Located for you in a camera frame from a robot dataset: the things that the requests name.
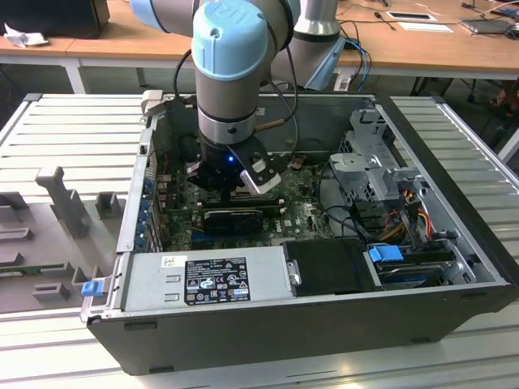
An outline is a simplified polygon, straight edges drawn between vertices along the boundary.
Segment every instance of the green circuit board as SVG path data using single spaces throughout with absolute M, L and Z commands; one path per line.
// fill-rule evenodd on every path
M 168 187 L 163 187 L 167 195 L 162 195 L 162 199 L 166 199 L 162 202 L 165 248 L 176 251 L 278 246 L 287 240 L 332 237 L 316 201 L 315 172 L 311 167 L 286 170 L 281 175 L 281 184 L 268 194 L 276 201 L 282 200 L 282 206 L 278 207 L 280 211 L 264 217 L 260 233 L 230 237 L 206 236 L 201 223 L 207 211 L 203 204 L 217 202 L 220 195 L 188 182 L 183 169 L 172 172 Z

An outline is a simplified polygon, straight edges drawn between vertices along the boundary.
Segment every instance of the desk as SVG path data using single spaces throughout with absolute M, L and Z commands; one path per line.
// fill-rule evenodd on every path
M 438 22 L 432 23 L 450 24 L 457 23 L 458 18 L 477 19 L 478 17 L 476 12 L 461 8 L 460 0 L 435 0 L 420 3 L 429 5 L 434 12 L 457 17 L 432 15 L 438 19 Z M 351 2 L 341 1 L 337 14 L 338 19 L 377 20 L 373 15 L 373 10 L 358 6 L 351 7 L 341 15 L 349 4 Z M 371 4 L 375 4 L 374 8 L 383 9 L 379 3 Z M 476 5 L 479 10 L 494 7 L 494 5 L 489 6 L 486 1 L 478 1 Z M 431 15 L 426 8 L 403 0 L 394 0 L 391 11 Z M 383 11 L 380 13 L 385 20 L 395 20 Z M 516 79 L 519 75 L 519 42 L 505 36 L 471 36 L 469 29 L 460 24 L 448 25 L 453 32 L 406 31 L 396 23 L 392 23 L 396 29 L 395 32 L 384 23 L 357 23 L 357 26 L 362 47 L 372 56 L 371 74 L 373 75 L 471 79 Z M 344 27 L 350 36 L 355 37 L 352 23 L 346 23 Z M 351 62 L 354 62 L 355 65 L 358 63 L 358 54 L 346 52 L 342 54 L 339 66 L 351 67 Z
M 383 7 L 378 2 L 341 1 L 338 19 L 376 21 L 373 10 L 358 6 L 341 12 L 353 3 Z M 434 12 L 462 18 L 477 13 L 460 7 L 461 0 L 422 0 Z M 179 58 L 190 48 L 191 40 L 168 35 L 142 25 L 123 0 L 109 0 L 110 21 L 97 40 L 51 39 L 51 45 L 18 49 L 6 41 L 0 44 L 0 62 L 59 65 L 66 68 L 76 93 L 88 86 L 82 79 L 83 66 L 175 68 Z M 478 9 L 491 7 L 478 0 Z M 407 0 L 392 0 L 393 11 L 429 13 L 424 7 Z M 457 19 L 434 15 L 439 23 L 456 23 Z M 454 33 L 406 32 L 398 24 L 392 31 L 387 24 L 358 24 L 362 45 L 372 56 L 373 75 L 407 75 L 471 79 L 516 79 L 519 76 L 519 42 L 503 36 L 471 36 L 461 25 L 449 26 Z M 352 24 L 346 31 L 354 36 Z M 337 71 L 343 78 L 356 71 L 358 54 L 344 52 Z

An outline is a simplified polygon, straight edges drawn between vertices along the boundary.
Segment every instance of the computer case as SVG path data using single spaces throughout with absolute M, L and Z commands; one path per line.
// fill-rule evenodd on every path
M 0 30 L 4 23 L 22 32 L 45 36 L 96 39 L 108 23 L 106 0 L 16 0 L 0 2 Z

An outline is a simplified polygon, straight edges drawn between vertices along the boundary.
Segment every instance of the power supply label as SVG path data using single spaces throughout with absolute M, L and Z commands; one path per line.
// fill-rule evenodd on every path
M 250 301 L 245 258 L 186 261 L 184 302 L 189 306 Z

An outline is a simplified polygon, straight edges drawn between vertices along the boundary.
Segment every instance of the floor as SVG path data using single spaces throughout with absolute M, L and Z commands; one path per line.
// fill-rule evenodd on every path
M 7 88 L 9 82 L 5 77 L 0 77 L 0 125 L 6 122 L 11 113 L 18 106 L 23 96 L 29 92 L 43 93 L 72 93 L 65 70 L 60 66 L 29 66 L 7 65 L 3 67 L 5 73 L 12 80 L 15 87 Z M 146 69 L 148 86 L 141 88 L 137 83 L 136 70 L 132 68 L 86 68 L 86 81 L 91 93 L 141 93 L 146 89 L 172 90 L 171 70 Z M 181 71 L 178 88 L 181 92 L 193 92 L 195 90 L 194 71 Z M 428 86 L 429 92 L 441 90 L 446 80 L 438 79 Z M 491 139 L 503 120 L 494 115 L 488 108 L 488 101 L 495 97 L 500 89 L 484 80 L 477 82 L 474 102 L 467 99 L 470 95 L 470 83 L 472 80 L 455 79 L 447 90 L 444 99 L 460 115 L 466 123 L 477 133 L 480 133 L 485 123 L 490 121 L 483 134 L 483 139 Z M 370 76 L 363 88 L 364 92 L 387 93 L 392 96 L 408 96 L 413 87 L 414 78 L 395 76 Z M 356 90 L 356 83 L 350 90 Z M 519 167 L 519 159 L 511 162 L 513 169 Z

